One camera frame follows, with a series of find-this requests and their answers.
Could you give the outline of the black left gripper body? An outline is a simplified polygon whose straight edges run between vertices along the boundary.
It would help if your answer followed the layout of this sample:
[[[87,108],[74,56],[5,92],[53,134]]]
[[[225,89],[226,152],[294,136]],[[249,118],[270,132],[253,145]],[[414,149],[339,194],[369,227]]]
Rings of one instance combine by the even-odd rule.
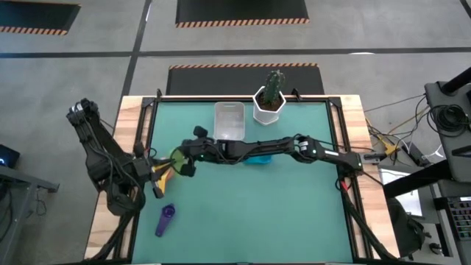
[[[138,176],[138,181],[141,183],[150,182],[155,197],[158,199],[163,198],[164,193],[157,183],[158,180],[160,180],[161,175],[157,175],[153,172],[153,158],[148,156],[148,152],[141,142],[134,144],[133,152],[135,155],[133,165]]]

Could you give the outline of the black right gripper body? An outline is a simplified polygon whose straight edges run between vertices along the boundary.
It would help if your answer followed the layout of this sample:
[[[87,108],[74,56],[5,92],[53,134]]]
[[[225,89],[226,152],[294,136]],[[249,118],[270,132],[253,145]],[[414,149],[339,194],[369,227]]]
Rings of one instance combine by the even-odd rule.
[[[200,126],[195,126],[193,131],[196,139],[185,139],[183,141],[191,141],[192,145],[188,152],[182,152],[183,157],[188,162],[188,169],[180,172],[181,175],[193,177],[196,171],[194,163],[196,161],[208,163],[222,163],[223,157],[220,152],[219,145],[213,138],[208,137],[208,131]]]

